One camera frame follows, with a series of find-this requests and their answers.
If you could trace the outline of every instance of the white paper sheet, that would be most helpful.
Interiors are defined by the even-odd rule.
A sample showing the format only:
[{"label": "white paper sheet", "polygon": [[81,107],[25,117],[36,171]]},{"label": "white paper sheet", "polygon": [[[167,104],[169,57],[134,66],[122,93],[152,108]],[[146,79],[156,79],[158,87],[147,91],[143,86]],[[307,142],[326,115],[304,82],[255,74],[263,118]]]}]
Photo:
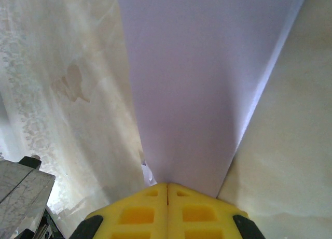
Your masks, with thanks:
[{"label": "white paper sheet", "polygon": [[217,196],[303,0],[119,0],[156,181]]}]

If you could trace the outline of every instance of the black rubber corner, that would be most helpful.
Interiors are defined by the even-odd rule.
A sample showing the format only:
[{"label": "black rubber corner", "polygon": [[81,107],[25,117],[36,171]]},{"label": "black rubber corner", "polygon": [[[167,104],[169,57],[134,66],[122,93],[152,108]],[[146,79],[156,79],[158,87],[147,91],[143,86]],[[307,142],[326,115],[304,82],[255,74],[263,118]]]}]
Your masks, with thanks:
[{"label": "black rubber corner", "polygon": [[100,215],[82,221],[69,239],[93,239],[102,221],[103,217]]},{"label": "black rubber corner", "polygon": [[18,236],[16,236],[15,239],[32,239],[34,235],[34,232],[29,229],[25,229]]},{"label": "black rubber corner", "polygon": [[243,239],[265,239],[256,224],[241,215],[233,216],[233,220]]},{"label": "black rubber corner", "polygon": [[24,156],[23,159],[19,161],[19,164],[31,167],[33,169],[39,170],[40,165],[42,164],[41,160]]}]

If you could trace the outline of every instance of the lace curtain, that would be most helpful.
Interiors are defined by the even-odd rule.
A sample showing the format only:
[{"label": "lace curtain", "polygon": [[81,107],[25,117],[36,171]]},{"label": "lace curtain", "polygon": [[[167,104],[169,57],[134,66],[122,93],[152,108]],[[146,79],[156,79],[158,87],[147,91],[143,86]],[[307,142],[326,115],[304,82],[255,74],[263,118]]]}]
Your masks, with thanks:
[{"label": "lace curtain", "polygon": [[144,187],[117,0],[0,0],[0,91],[22,157],[56,175],[66,237]]}]

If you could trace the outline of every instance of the water stain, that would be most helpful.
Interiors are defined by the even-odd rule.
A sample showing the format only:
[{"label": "water stain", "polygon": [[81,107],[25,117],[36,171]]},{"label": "water stain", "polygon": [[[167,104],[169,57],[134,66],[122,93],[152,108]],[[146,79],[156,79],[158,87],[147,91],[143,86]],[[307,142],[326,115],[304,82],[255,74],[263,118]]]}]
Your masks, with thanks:
[{"label": "water stain", "polygon": [[81,71],[76,64],[71,64],[67,68],[67,74],[52,83],[52,89],[55,93],[66,96],[71,102],[81,98],[89,103],[90,99],[86,98],[82,93],[81,84]]}]

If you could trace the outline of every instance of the yellow plastic object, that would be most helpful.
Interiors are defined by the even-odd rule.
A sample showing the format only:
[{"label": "yellow plastic object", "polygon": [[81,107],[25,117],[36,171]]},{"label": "yellow plastic object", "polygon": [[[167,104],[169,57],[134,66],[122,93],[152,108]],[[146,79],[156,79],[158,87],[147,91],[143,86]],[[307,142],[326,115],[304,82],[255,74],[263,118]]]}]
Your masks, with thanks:
[{"label": "yellow plastic object", "polygon": [[177,184],[157,184],[96,210],[93,239],[241,239],[233,215],[247,213]]},{"label": "yellow plastic object", "polygon": [[168,238],[242,239],[234,215],[248,217],[233,205],[177,184],[168,185]]},{"label": "yellow plastic object", "polygon": [[157,184],[91,213],[103,222],[93,239],[166,239],[167,184]]}]

